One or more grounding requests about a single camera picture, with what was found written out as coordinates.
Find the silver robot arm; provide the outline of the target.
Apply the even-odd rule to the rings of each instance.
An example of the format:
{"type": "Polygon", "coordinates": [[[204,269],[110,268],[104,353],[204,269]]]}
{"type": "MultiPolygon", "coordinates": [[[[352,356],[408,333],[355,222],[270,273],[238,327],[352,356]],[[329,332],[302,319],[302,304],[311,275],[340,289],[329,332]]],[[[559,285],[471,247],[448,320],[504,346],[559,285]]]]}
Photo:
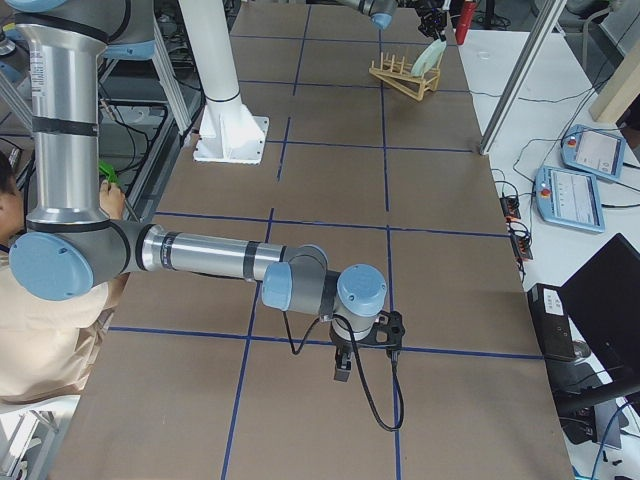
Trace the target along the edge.
{"type": "Polygon", "coordinates": [[[337,0],[337,3],[367,16],[379,30],[389,27],[398,8],[413,9],[420,20],[418,31],[433,40],[445,39],[451,5],[449,0],[337,0]]]}
{"type": "Polygon", "coordinates": [[[262,300],[330,323],[335,376],[361,363],[359,347],[396,350],[402,331],[384,311],[386,282],[359,264],[331,271],[315,246],[288,247],[169,232],[112,220],[98,200],[98,61],[149,59],[149,1],[16,1],[28,42],[38,203],[10,250],[16,280],[46,300],[68,300],[122,273],[175,270],[258,281],[262,300]]]}

